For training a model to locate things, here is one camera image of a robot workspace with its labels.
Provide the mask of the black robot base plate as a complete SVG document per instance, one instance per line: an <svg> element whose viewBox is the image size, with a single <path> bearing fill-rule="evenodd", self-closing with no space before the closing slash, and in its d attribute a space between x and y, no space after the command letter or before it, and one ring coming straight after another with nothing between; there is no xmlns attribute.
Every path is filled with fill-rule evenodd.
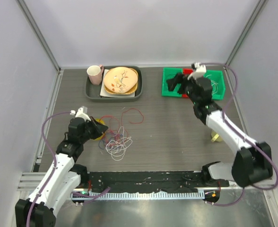
<svg viewBox="0 0 278 227"><path fill-rule="evenodd" d="M110 193L196 192L200 187L218 187L194 171L90 172L93 192L110 188Z"/></svg>

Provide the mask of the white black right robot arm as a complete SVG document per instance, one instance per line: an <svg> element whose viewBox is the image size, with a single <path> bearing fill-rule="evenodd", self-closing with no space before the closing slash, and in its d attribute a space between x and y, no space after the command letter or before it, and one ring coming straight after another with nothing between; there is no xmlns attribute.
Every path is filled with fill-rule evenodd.
<svg viewBox="0 0 278 227"><path fill-rule="evenodd" d="M214 162L204 165L202 183L211 187L219 179L236 182L245 188L273 175L271 148L266 142L257 142L247 136L227 116L212 98L212 86L208 78L194 79L177 73L166 80L168 90L173 91L179 85L179 94L186 94L193 102L195 116L216 132L235 154L232 163Z"/></svg>

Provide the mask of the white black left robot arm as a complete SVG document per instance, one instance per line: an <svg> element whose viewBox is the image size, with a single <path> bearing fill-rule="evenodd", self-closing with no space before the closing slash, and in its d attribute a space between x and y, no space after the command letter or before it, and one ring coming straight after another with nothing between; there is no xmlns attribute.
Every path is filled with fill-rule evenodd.
<svg viewBox="0 0 278 227"><path fill-rule="evenodd" d="M58 212L72 191L88 184L87 168L76 164L84 144L102 137L107 130L106 125L93 117L71 119L43 179L27 199L19 199L16 203L16 226L55 226Z"/></svg>

